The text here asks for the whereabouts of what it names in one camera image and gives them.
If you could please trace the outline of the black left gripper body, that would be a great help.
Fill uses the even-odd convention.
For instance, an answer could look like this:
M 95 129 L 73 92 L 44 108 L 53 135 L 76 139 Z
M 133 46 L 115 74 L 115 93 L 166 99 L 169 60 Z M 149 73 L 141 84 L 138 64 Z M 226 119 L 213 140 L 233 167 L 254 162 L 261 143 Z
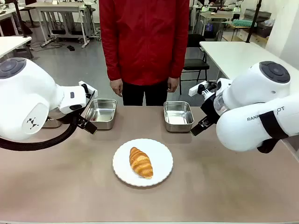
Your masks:
M 96 126 L 93 123 L 91 123 L 84 116 L 82 116 L 84 110 L 89 107 L 94 95 L 95 95 L 95 91 L 93 91 L 93 93 L 89 96 L 86 106 L 84 108 L 75 111 L 75 115 L 77 118 L 77 127 L 79 128 L 96 128 Z

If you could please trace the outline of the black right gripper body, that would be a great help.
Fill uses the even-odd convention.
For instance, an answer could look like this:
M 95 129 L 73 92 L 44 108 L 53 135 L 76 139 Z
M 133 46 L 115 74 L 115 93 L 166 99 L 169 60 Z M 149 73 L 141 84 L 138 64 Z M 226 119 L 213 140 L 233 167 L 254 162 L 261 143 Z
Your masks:
M 202 95 L 204 96 L 204 103 L 200 108 L 206 114 L 206 116 L 200 121 L 200 124 L 202 126 L 211 126 L 216 124 L 220 118 L 220 115 L 214 108 L 215 93 L 204 92 Z

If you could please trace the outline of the golden brown croissant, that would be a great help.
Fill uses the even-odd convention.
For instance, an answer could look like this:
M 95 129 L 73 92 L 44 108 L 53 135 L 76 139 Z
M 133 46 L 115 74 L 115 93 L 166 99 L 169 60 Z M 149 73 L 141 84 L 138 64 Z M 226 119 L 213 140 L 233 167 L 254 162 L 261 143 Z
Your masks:
M 142 178 L 151 179 L 153 177 L 153 167 L 150 158 L 138 148 L 131 148 L 129 163 L 132 170 Z

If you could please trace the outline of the person left forearm red sleeve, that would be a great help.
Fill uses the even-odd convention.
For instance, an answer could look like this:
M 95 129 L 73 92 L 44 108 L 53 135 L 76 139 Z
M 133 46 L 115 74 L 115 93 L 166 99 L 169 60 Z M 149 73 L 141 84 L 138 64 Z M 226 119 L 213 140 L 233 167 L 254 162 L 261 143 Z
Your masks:
M 188 33 L 177 35 L 172 49 L 170 78 L 179 78 L 185 63 Z

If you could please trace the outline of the person right forearm red sleeve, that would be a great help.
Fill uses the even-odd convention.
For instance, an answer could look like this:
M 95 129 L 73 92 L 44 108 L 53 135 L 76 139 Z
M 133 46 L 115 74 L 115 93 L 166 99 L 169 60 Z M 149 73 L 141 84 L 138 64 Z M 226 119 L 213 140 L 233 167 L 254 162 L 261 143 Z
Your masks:
M 107 75 L 110 81 L 121 79 L 118 45 L 115 39 L 102 38 L 102 46 L 107 66 Z

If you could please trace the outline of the rectangular stainless steel container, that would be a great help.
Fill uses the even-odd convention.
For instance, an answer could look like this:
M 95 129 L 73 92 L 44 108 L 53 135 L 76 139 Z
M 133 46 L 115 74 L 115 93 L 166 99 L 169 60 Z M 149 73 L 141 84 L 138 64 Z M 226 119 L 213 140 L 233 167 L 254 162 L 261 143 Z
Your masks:
M 115 121 L 117 101 L 115 99 L 94 99 L 89 104 L 84 118 L 97 130 L 112 129 Z
M 56 119 L 47 118 L 46 122 L 43 125 L 43 128 L 58 128 L 62 123 Z
M 164 103 L 164 120 L 168 132 L 190 132 L 194 118 L 190 105 L 185 101 L 166 101 Z

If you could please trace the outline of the person right hand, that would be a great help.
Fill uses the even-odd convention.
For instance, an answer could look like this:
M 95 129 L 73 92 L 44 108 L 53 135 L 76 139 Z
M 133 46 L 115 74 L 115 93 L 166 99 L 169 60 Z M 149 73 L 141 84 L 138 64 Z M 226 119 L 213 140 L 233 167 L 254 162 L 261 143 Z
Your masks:
M 110 87 L 114 91 L 116 95 L 119 97 L 122 97 L 122 91 L 123 91 L 123 81 L 122 79 L 112 80 L 110 81 Z

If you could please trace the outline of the person left hand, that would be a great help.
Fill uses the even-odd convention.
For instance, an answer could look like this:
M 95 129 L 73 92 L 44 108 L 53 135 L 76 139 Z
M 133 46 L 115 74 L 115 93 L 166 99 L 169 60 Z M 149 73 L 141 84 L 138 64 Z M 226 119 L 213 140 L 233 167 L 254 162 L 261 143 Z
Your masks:
M 168 92 L 175 92 L 175 90 L 177 89 L 178 84 L 179 84 L 179 78 L 171 78 L 171 77 L 169 77 L 168 81 L 167 81 L 167 84 L 168 84 L 167 91 Z

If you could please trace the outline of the white scalloped round plate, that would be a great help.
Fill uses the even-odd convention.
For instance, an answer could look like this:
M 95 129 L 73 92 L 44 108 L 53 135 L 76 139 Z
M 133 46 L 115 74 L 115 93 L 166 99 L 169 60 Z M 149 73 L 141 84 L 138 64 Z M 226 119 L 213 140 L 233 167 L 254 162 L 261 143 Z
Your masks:
M 138 175 L 130 166 L 131 148 L 143 151 L 150 159 L 153 177 L 146 179 Z M 150 187 L 164 181 L 172 171 L 173 157 L 167 146 L 152 139 L 135 139 L 121 145 L 114 153 L 112 166 L 116 176 L 135 187 Z

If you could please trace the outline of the black folding chair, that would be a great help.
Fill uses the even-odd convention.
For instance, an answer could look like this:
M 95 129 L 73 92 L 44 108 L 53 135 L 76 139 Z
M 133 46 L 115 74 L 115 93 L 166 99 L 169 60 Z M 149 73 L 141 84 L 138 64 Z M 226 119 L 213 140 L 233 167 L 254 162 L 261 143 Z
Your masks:
M 200 42 L 204 42 L 204 36 L 200 34 L 189 34 L 188 41 L 187 41 L 187 48 L 198 48 L 200 49 L 201 45 Z M 207 81 L 207 71 L 210 69 L 209 64 L 207 63 L 207 54 L 204 51 L 202 59 L 200 58 L 192 58 L 192 59 L 185 59 L 185 64 L 182 70 L 182 73 L 190 73 L 190 72 L 197 72 L 196 79 L 186 79 L 183 80 L 181 77 L 179 78 L 179 94 L 182 95 L 182 85 L 181 83 L 184 81 L 196 81 L 205 80 Z

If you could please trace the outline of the person black trousers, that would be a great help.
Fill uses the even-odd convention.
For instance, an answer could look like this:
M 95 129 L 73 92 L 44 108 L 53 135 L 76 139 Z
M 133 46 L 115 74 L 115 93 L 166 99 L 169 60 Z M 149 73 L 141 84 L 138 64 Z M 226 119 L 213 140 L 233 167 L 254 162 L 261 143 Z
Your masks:
M 134 85 L 123 83 L 122 99 L 124 106 L 163 106 L 167 100 L 167 80 L 154 85 Z

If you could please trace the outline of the large white side table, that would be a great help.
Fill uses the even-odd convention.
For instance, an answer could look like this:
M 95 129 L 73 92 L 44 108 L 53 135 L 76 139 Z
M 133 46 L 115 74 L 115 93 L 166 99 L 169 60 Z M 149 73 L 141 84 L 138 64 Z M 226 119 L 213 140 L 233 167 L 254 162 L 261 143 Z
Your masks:
M 255 43 L 204 41 L 200 45 L 218 67 L 220 77 L 234 79 L 255 63 L 274 61 L 288 70 L 292 84 L 299 84 L 299 70 Z

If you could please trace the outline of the person torso red jacket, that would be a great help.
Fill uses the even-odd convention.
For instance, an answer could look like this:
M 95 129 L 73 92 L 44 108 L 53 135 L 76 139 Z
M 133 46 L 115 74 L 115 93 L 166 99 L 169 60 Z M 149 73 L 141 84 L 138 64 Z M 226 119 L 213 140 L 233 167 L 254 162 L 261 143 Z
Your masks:
M 99 0 L 101 38 L 118 45 L 123 82 L 169 78 L 177 35 L 188 33 L 189 0 Z

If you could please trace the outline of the green mat on shelf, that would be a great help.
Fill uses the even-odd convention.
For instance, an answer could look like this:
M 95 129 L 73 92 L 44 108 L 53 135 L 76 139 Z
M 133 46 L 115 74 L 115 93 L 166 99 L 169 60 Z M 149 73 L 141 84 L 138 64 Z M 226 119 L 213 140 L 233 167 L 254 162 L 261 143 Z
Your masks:
M 227 24 L 236 26 L 236 27 L 251 27 L 253 21 L 249 21 L 249 20 L 233 20 L 233 21 L 227 21 Z

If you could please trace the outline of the white background desk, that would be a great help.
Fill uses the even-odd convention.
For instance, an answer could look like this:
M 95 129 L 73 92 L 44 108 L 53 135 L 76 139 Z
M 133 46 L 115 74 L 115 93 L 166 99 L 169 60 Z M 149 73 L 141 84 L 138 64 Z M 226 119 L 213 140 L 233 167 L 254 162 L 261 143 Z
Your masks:
M 218 23 L 223 22 L 225 20 L 230 21 L 233 18 L 233 14 L 231 12 L 228 13 L 212 13 L 212 12 L 200 12 L 200 22 L 202 23 L 202 31 L 201 35 L 204 35 L 204 32 L 206 30 L 206 25 L 211 21 L 212 19 L 216 19 Z

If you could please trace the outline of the black storage crate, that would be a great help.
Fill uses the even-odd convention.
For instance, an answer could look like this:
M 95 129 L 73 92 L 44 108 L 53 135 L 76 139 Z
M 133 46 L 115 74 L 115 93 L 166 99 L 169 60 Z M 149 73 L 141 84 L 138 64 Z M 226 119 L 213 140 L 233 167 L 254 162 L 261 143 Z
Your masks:
M 270 36 L 273 26 L 266 26 L 263 23 L 258 23 L 256 28 L 256 34 L 266 38 Z

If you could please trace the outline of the small white side table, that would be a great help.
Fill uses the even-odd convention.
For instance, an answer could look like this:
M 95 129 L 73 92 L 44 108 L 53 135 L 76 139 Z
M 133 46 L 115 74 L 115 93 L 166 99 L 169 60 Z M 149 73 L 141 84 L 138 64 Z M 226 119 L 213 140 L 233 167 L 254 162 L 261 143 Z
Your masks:
M 0 58 L 8 54 L 9 52 L 17 49 L 21 45 L 31 41 L 32 38 L 23 36 L 1 36 L 0 37 Z

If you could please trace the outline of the black stand pole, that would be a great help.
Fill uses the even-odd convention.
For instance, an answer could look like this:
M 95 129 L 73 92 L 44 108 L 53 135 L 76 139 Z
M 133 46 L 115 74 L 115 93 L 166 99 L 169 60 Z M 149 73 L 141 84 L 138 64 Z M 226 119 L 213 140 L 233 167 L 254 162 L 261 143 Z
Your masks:
M 259 13 L 261 4 L 262 4 L 262 0 L 258 0 L 257 5 L 256 5 L 255 14 L 254 14 L 254 17 L 253 17 L 253 21 L 252 21 L 252 24 L 251 24 L 251 27 L 249 29 L 249 33 L 248 33 L 248 36 L 247 36 L 247 39 L 246 39 L 246 43 L 250 43 L 250 38 L 251 38 L 251 35 L 253 34 L 253 31 L 254 31 L 254 28 L 255 28 L 255 24 L 256 24 L 256 20 L 257 20 L 257 17 L 258 17 L 258 13 Z
M 15 6 L 15 10 L 16 10 L 16 14 L 17 14 L 17 17 L 18 17 L 18 21 L 19 21 L 19 25 L 20 25 L 20 28 L 21 28 L 21 32 L 22 32 L 22 35 L 24 38 L 27 38 L 28 35 L 26 34 L 25 32 L 25 26 L 21 20 L 21 14 L 20 14 L 20 10 L 19 10 L 19 7 L 18 7 L 18 2 L 17 0 L 12 0 L 14 6 Z

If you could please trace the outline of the white background workbench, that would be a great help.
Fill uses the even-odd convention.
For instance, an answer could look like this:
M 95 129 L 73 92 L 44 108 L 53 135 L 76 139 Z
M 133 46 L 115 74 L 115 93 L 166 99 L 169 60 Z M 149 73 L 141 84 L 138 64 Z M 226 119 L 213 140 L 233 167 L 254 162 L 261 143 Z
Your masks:
M 95 37 L 95 10 L 91 2 L 43 0 L 26 7 L 36 10 L 44 42 L 52 42 L 57 38 L 76 38 L 84 49 Z

